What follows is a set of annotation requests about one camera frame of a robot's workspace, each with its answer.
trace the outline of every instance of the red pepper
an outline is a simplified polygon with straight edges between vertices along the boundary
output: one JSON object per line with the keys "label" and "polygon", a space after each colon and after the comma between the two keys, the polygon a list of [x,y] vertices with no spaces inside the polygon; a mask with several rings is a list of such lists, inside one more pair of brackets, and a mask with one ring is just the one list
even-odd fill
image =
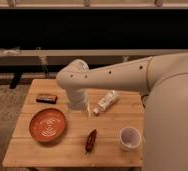
{"label": "red pepper", "polygon": [[86,141],[86,146],[85,146],[86,153],[90,153],[93,150],[94,143],[96,140],[96,134],[97,134],[96,129],[91,131],[91,133],[89,134],[88,139]]}

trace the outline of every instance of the orange bowl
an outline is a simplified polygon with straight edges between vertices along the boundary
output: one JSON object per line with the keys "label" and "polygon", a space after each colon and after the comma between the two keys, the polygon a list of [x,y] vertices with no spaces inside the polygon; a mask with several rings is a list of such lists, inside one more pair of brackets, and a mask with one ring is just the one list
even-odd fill
{"label": "orange bowl", "polygon": [[62,135],[66,128],[64,114],[55,108],[39,111],[29,125],[31,136],[38,142],[51,142]]}

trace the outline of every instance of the wooden tabletop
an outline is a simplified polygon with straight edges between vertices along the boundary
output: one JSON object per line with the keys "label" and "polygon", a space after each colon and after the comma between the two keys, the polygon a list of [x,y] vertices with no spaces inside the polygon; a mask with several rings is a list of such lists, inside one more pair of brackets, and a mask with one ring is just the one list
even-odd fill
{"label": "wooden tabletop", "polygon": [[[90,109],[108,90],[89,89]],[[131,167],[142,166],[142,146],[136,151],[124,152],[119,146],[119,131],[126,126],[136,127],[142,133],[143,107],[135,92],[119,91],[120,99],[98,117],[67,108],[65,91],[54,79],[36,79],[32,82],[7,149],[4,167]],[[38,93],[58,96],[55,105],[36,102]],[[61,110],[67,119],[65,135],[52,144],[42,145],[29,133],[31,118],[41,109]],[[88,134],[97,129],[97,139],[91,154],[85,154]]]}

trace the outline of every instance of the white cup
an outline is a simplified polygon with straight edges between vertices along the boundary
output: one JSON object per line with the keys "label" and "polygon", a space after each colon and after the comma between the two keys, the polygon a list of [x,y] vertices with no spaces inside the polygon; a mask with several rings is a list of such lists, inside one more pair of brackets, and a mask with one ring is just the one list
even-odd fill
{"label": "white cup", "polygon": [[119,134],[120,147],[124,151],[131,151],[138,148],[141,143],[139,131],[134,127],[125,127],[120,130]]}

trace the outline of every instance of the chocolate bar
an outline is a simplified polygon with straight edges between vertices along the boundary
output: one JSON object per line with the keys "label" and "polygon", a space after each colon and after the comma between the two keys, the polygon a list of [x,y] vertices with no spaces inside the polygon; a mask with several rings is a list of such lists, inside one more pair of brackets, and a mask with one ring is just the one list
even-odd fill
{"label": "chocolate bar", "polygon": [[41,93],[38,94],[36,97],[36,102],[56,104],[56,101],[57,101],[57,96],[53,94]]}

